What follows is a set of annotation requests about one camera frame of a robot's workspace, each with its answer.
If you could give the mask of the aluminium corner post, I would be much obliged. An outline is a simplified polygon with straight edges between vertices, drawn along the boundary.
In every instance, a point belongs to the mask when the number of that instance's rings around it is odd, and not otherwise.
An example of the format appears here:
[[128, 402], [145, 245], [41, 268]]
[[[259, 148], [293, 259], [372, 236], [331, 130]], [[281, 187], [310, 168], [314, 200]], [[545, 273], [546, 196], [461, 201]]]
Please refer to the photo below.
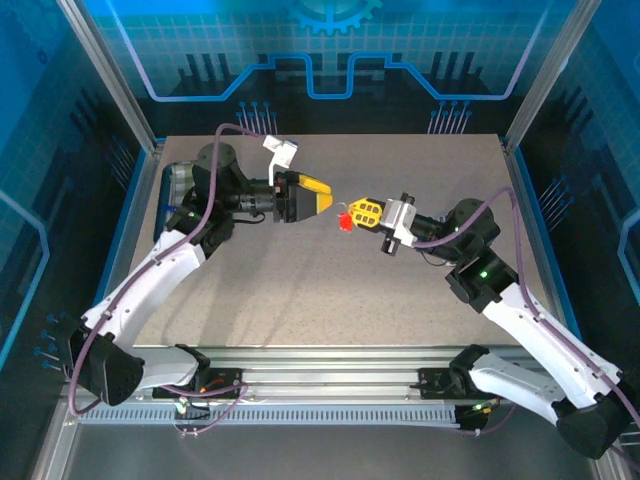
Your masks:
[[136, 140], [146, 153], [154, 154], [158, 147], [156, 136], [84, 2], [56, 0], [56, 3]]
[[507, 130], [505, 152], [508, 156], [515, 155], [516, 149], [566, 67], [601, 2], [602, 0], [576, 0]]

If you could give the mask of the aluminium side rail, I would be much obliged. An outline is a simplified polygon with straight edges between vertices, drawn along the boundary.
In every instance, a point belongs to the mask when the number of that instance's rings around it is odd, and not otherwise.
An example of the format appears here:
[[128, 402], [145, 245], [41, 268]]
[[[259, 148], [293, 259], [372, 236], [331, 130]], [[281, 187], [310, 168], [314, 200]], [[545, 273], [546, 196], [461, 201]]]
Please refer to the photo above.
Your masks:
[[546, 309], [578, 340], [583, 340], [524, 156], [519, 147], [511, 152], [505, 137], [499, 136], [499, 141], [519, 202], [522, 225], [541, 282], [540, 290], [546, 296]]
[[97, 306], [128, 275], [149, 205], [165, 138], [154, 153], [140, 150], [93, 300]]

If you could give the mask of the green checked cloth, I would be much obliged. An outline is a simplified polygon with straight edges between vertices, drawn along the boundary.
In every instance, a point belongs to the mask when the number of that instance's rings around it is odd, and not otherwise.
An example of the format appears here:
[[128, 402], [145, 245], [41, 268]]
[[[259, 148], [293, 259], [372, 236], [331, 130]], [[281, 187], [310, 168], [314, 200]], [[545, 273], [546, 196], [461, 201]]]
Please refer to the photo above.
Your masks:
[[171, 191], [175, 195], [184, 195], [195, 186], [193, 163], [173, 163], [169, 165]]

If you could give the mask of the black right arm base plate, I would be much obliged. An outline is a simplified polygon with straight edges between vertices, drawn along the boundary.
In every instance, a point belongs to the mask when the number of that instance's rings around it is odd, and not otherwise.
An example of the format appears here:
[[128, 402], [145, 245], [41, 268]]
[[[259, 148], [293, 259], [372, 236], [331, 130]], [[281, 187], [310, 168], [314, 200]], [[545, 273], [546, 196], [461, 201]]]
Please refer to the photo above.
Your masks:
[[452, 375], [448, 368], [420, 368], [412, 388], [420, 392], [422, 400], [490, 400], [495, 394], [472, 390]]

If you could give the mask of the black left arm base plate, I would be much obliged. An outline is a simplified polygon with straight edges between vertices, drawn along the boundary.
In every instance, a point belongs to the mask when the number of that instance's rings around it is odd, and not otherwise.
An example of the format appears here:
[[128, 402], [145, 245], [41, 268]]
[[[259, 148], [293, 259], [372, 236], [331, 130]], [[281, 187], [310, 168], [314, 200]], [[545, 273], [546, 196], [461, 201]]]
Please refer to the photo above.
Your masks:
[[166, 388], [154, 387], [154, 399], [177, 399], [185, 397], [191, 400], [237, 399], [242, 391], [243, 370], [240, 368], [208, 367], [196, 373], [187, 385], [178, 387], [178, 392]]

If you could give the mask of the teal tray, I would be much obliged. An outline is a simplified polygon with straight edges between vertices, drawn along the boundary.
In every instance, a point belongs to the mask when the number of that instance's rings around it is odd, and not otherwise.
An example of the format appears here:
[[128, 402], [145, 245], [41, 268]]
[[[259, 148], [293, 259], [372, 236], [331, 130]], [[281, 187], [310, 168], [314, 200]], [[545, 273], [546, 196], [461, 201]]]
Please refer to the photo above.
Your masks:
[[[182, 161], [182, 162], [173, 162], [173, 163], [195, 164], [195, 161], [191, 160], [191, 161]], [[157, 209], [156, 209], [156, 218], [155, 218], [155, 224], [154, 224], [154, 234], [153, 234], [154, 241], [157, 241], [159, 239], [161, 233], [165, 230], [166, 223], [169, 221], [170, 217], [175, 213], [175, 211], [174, 212], [163, 211], [160, 205], [171, 204], [171, 205], [175, 205], [178, 208], [182, 204], [188, 191], [190, 190], [189, 189], [184, 195], [175, 195], [171, 191], [170, 173], [169, 173], [170, 164], [165, 166], [161, 173], [160, 190], [159, 190]]]

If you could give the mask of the grey metal panel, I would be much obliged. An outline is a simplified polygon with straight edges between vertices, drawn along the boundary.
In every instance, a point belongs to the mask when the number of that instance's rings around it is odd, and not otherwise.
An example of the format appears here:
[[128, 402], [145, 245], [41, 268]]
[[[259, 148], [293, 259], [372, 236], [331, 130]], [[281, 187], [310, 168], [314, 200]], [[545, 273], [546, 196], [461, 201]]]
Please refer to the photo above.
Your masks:
[[528, 413], [502, 411], [467, 436], [418, 426], [218, 426], [184, 438], [172, 426], [87, 425], [54, 395], [30, 399], [28, 480], [640, 480], [640, 456], [597, 461]]

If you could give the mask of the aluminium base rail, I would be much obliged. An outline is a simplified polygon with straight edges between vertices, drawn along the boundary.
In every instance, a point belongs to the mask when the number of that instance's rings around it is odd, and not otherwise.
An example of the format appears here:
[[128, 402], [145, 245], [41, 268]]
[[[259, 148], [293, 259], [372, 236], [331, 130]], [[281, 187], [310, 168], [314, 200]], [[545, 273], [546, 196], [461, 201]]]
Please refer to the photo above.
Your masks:
[[527, 353], [521, 348], [490, 350], [468, 347], [121, 347], [98, 338], [79, 369], [80, 385], [109, 405], [118, 405], [141, 389], [171, 385], [179, 394], [209, 389], [214, 376], [227, 369], [245, 382], [266, 384], [400, 383], [424, 369], [453, 370], [462, 396], [468, 370], [490, 359], [526, 375], [540, 372], [544, 389], [557, 384], [562, 395], [595, 394], [601, 371], [593, 353], [553, 344]]

